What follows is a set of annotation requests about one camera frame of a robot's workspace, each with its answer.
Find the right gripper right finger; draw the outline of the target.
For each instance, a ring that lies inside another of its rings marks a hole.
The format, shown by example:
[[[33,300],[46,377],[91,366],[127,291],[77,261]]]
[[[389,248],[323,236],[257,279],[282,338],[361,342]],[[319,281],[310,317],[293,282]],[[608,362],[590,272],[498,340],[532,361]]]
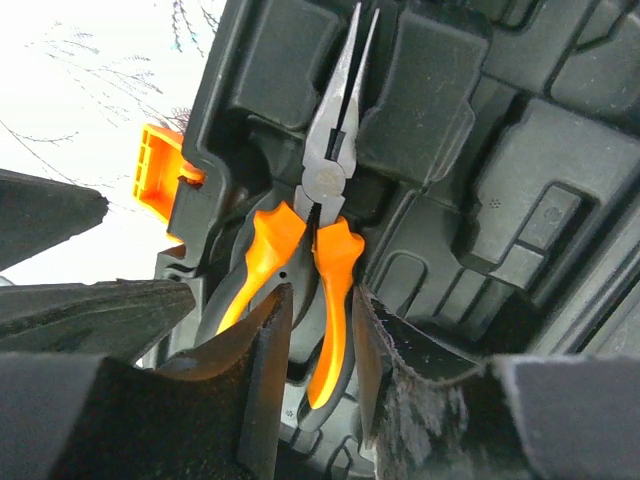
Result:
[[[353,292],[365,445],[379,479],[635,479],[639,362],[493,355],[472,362]]]

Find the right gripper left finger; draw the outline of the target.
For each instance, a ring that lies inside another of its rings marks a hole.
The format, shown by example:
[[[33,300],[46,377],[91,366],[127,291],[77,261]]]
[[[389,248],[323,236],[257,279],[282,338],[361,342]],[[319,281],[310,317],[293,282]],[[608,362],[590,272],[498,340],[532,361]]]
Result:
[[[108,354],[1,351],[5,479],[270,479],[292,289],[161,367]]]

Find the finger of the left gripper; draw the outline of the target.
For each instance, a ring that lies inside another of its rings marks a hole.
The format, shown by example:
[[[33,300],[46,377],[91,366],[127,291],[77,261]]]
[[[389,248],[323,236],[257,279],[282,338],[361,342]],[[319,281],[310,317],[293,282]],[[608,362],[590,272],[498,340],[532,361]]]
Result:
[[[1,268],[102,223],[108,200],[91,188],[1,171]]]
[[[139,358],[194,307],[171,280],[3,286],[1,351]]]

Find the black plastic tool case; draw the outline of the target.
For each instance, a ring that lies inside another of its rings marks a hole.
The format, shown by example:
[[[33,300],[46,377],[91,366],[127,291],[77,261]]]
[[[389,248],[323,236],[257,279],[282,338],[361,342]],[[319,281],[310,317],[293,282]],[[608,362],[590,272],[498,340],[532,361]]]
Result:
[[[133,194],[175,246],[160,278],[193,311],[149,355],[197,344],[205,307],[293,199],[304,141],[355,5],[378,19],[358,166],[343,215],[354,272],[389,312],[472,362],[493,355],[639,362],[639,5],[635,1],[231,1],[184,133],[143,128]],[[324,293],[294,287],[270,479],[379,479],[353,370],[328,420],[297,413],[324,330]]]

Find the orange handled long-nose pliers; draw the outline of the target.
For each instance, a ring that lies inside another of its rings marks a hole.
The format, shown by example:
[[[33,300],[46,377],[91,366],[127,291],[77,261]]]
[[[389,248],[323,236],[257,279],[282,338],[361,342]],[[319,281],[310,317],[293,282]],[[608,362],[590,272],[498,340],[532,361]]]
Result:
[[[378,19],[357,44],[362,6],[355,5],[348,33],[309,126],[302,175],[293,199],[253,214],[253,239],[244,259],[214,290],[201,317],[202,344],[238,323],[254,297],[277,274],[299,287],[296,299],[324,293],[326,320],[315,369],[297,413],[300,429],[319,429],[335,410],[353,370],[347,299],[353,269],[365,248],[341,209],[357,166],[363,81]]]

